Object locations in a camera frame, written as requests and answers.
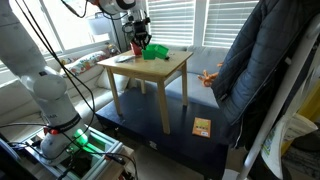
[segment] table leg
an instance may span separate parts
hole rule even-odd
[[[146,81],[140,79],[140,85],[141,85],[141,93],[146,94]]]
[[[187,63],[184,63],[182,65],[181,72],[182,72],[182,103],[184,106],[188,106]]]
[[[119,115],[122,115],[122,112],[121,112],[121,109],[120,109],[120,103],[119,103],[117,87],[116,87],[116,84],[114,82],[113,74],[112,74],[110,68],[106,68],[106,69],[107,69],[109,83],[110,83],[110,86],[111,86],[111,91],[112,91],[112,95],[113,95],[114,104],[116,105],[117,113]]]
[[[167,98],[164,90],[164,81],[158,81],[157,84],[163,132],[165,134],[170,134],[170,123],[168,116]]]

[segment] white blind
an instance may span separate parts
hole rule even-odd
[[[208,1],[203,45],[230,48],[258,1]]]
[[[151,43],[192,45],[195,0],[148,0]]]

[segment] white pole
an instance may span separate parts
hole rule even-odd
[[[306,33],[302,37],[302,40],[292,58],[292,63],[289,66],[283,81],[279,87],[279,90],[275,96],[274,101],[272,102],[268,114],[263,121],[263,124],[260,128],[260,131],[253,143],[253,146],[246,158],[244,167],[242,168],[241,173],[238,175],[237,180],[244,180],[249,174],[253,163],[255,162],[261,146],[266,139],[269,131],[272,128],[285,100],[288,97],[298,75],[301,71],[318,35],[320,32],[320,15],[317,15],[313,18],[311,24],[309,25]]]

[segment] green light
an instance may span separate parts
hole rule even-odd
[[[81,146],[84,146],[88,143],[88,136],[83,133],[82,129],[77,129],[73,136],[77,138],[76,142]]]

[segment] green object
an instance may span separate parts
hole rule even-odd
[[[142,56],[145,60],[151,60],[160,58],[160,59],[165,59],[167,57],[169,49],[159,45],[159,44],[149,44],[146,47],[146,50],[142,50]]]
[[[88,136],[83,133],[82,129],[77,129],[77,131],[73,135],[81,146],[84,146],[88,143]]]

